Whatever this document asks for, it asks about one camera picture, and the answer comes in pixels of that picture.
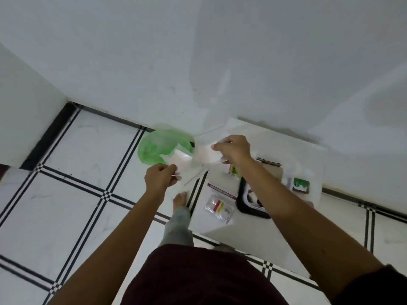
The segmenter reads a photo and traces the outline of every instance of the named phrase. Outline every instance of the table top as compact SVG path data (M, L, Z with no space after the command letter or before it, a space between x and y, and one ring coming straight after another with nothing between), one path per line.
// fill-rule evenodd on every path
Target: table top
M233 118L228 119L223 134L225 137L230 134L245 135L252 150L257 150L262 158L284 157L295 163L293 165L295 177L310 182L310 192L298 195L303 200L311 201L315 207L318 206L322 189L325 148ZM231 220L226 225L205 210L206 202L216 193L208 187L208 182L216 184L219 175L224 171L222 166L224 165L217 164L210 167L191 217L189 229L308 277L307 270L284 240L272 219L243 214L235 207ZM225 180L228 177L231 179L226 181L227 186L230 191L237 192L237 178L223 175L222 179ZM226 196L223 198L234 206L233 200L228 200Z

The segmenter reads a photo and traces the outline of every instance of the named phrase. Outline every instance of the hand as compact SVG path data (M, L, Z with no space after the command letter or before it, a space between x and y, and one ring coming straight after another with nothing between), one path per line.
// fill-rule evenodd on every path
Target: hand
M177 182L174 176L176 165L155 164L147 169L144 181L146 182L146 193L164 197L168 187Z
M242 135L231 135L223 138L211 148L215 151L221 151L222 155L235 166L239 166L244 159L252 158L250 156L250 144Z

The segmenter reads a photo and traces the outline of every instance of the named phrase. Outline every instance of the green plastic bag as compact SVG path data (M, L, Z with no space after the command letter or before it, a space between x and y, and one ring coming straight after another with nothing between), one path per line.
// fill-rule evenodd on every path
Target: green plastic bag
M151 166L158 163L166 164L160 155L169 155L177 144L192 153L192 146L187 138L164 130L156 130L140 141L137 155L143 164Z

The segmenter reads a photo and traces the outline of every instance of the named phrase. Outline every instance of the wall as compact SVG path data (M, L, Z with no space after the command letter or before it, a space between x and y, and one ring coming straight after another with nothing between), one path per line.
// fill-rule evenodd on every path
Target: wall
M407 0L2 0L0 41L67 96L330 148L325 183L407 213Z
M20 167L66 97L0 44L0 163Z

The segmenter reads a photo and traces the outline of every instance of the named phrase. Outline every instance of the person's left arm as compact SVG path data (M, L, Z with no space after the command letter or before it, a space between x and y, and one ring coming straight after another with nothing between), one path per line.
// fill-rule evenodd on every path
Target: person's left arm
M116 229L48 303L110 305L140 248L165 190L176 183L175 165L157 164L145 176L146 192Z

